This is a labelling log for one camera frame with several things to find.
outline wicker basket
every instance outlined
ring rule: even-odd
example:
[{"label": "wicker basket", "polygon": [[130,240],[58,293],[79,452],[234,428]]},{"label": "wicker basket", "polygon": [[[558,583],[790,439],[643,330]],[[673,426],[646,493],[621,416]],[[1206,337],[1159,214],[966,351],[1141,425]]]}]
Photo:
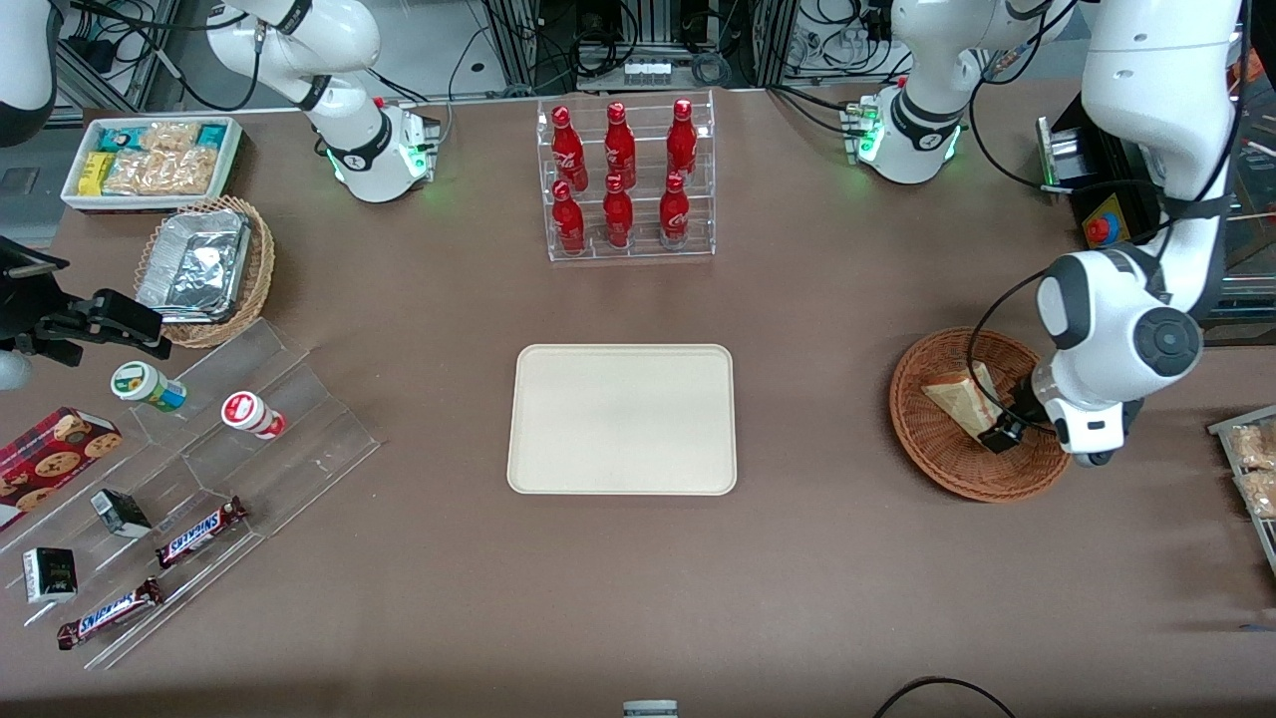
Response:
[{"label": "wicker basket", "polygon": [[[174,343],[190,348],[212,348],[235,338],[246,329],[265,305],[265,296],[271,292],[271,273],[274,270],[274,238],[271,236],[271,227],[265,226],[262,214],[251,204],[235,196],[218,196],[198,201],[179,212],[213,212],[216,209],[234,209],[242,212],[253,222],[253,240],[249,244],[248,269],[240,283],[240,301],[235,314],[221,324],[165,324],[163,335]],[[142,286],[142,277],[145,274],[147,264],[151,261],[151,250],[156,245],[160,227],[151,232],[151,241],[142,251],[142,261],[134,274],[133,289]]]},{"label": "wicker basket", "polygon": [[[939,486],[976,501],[1020,501],[1050,488],[1068,468],[1058,441],[1027,430],[1023,444],[993,454],[921,392],[930,379],[966,366],[970,330],[944,329],[909,347],[891,380],[891,422],[909,457]],[[975,358],[988,366],[1003,402],[1037,362],[1031,348],[990,330],[980,332]]]}]

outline yogurt cup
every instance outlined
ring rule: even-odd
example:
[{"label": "yogurt cup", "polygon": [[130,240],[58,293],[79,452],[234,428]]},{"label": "yogurt cup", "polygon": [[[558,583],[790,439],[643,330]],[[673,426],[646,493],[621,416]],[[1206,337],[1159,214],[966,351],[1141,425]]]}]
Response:
[{"label": "yogurt cup", "polygon": [[186,403],[186,388],[145,362],[121,365],[111,376],[111,392],[125,402],[140,402],[168,413]]},{"label": "yogurt cup", "polygon": [[222,404],[222,422],[256,439],[274,439],[288,426],[283,414],[267,407],[265,402],[251,392],[236,392],[226,398]]}]

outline red bottle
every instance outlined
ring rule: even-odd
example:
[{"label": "red bottle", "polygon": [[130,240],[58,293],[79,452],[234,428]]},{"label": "red bottle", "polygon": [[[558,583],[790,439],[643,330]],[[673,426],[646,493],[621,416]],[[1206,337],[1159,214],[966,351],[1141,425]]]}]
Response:
[{"label": "red bottle", "polygon": [[572,187],[564,180],[554,182],[554,228],[559,244],[569,254],[584,251],[584,214],[581,205],[572,199]]},{"label": "red bottle", "polygon": [[629,232],[634,227],[634,203],[625,194],[624,179],[616,172],[607,175],[607,196],[602,200],[602,213],[607,217],[607,241],[611,246],[629,246]]},{"label": "red bottle", "polygon": [[572,126],[572,114],[559,105],[550,112],[550,117],[554,120],[554,163],[558,165],[558,176],[570,182],[575,191],[584,191],[590,186],[590,172],[584,168],[584,145]]},{"label": "red bottle", "polygon": [[607,138],[602,142],[607,149],[607,173],[619,173],[625,189],[638,184],[638,159],[634,149],[634,130],[625,121],[625,106],[620,102],[607,105]]},{"label": "red bottle", "polygon": [[681,249],[686,244],[686,212],[690,201],[683,191],[683,175],[669,172],[665,195],[660,198],[660,242],[665,249]]},{"label": "red bottle", "polygon": [[692,101],[674,102],[674,125],[669,128],[669,171],[690,179],[695,172],[695,126],[692,124]]}]

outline black box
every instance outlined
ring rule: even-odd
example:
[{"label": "black box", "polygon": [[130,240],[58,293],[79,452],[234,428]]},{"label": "black box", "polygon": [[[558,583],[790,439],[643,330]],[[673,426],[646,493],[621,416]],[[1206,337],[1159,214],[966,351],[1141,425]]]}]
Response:
[{"label": "black box", "polygon": [[142,538],[151,532],[151,522],[138,509],[131,496],[105,488],[93,495],[93,510],[106,524],[106,531],[117,537]]},{"label": "black box", "polygon": [[69,548],[32,548],[22,555],[27,579],[27,603],[75,598],[75,557]]}]

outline snickers bar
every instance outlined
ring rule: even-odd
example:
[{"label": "snickers bar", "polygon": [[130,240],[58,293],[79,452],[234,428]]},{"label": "snickers bar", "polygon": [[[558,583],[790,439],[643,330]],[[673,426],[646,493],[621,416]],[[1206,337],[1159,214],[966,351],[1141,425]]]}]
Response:
[{"label": "snickers bar", "polygon": [[160,584],[156,583],[154,576],[151,576],[137,589],[130,590],[79,621],[57,629],[57,648],[60,650],[70,650],[97,635],[102,629],[117,626],[135,616],[143,608],[160,606],[161,603],[163,603],[163,592],[160,590]]},{"label": "snickers bar", "polygon": [[160,557],[160,569],[167,569],[188,556],[203,548],[213,537],[228,529],[232,524],[248,517],[239,497],[232,497],[228,502],[217,508],[203,522],[195,524],[186,533],[168,542],[168,546],[156,550]]}]

